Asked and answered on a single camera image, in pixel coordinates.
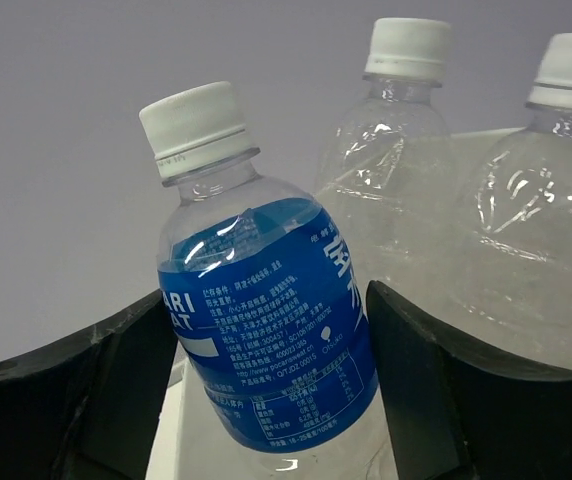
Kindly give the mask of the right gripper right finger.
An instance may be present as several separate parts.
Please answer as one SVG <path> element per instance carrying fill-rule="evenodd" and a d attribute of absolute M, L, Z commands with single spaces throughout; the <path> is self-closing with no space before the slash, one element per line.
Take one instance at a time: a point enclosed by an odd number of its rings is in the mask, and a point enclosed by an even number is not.
<path fill-rule="evenodd" d="M 401 479 L 572 479 L 572 370 L 431 316 L 382 282 L 366 294 Z"/>

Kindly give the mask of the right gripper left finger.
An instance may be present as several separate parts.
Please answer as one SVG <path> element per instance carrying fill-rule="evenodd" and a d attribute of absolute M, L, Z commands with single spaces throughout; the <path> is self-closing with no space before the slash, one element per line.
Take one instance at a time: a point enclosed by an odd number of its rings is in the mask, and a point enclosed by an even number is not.
<path fill-rule="evenodd" d="M 0 361 L 0 479 L 143 479 L 177 348 L 155 291 Z"/>

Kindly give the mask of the clear bottle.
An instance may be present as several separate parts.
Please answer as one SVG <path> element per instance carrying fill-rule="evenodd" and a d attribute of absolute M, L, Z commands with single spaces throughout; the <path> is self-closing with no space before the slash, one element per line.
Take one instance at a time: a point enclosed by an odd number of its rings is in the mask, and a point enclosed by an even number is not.
<path fill-rule="evenodd" d="M 451 43 L 444 21 L 376 20 L 367 89 L 321 155 L 315 196 L 348 244 L 360 290 L 379 280 L 409 294 L 440 252 L 460 172 L 432 94 L 443 84 Z"/>
<path fill-rule="evenodd" d="M 454 204 L 444 314 L 572 370 L 572 33 L 549 41 L 526 105 L 530 123 L 490 148 Z"/>

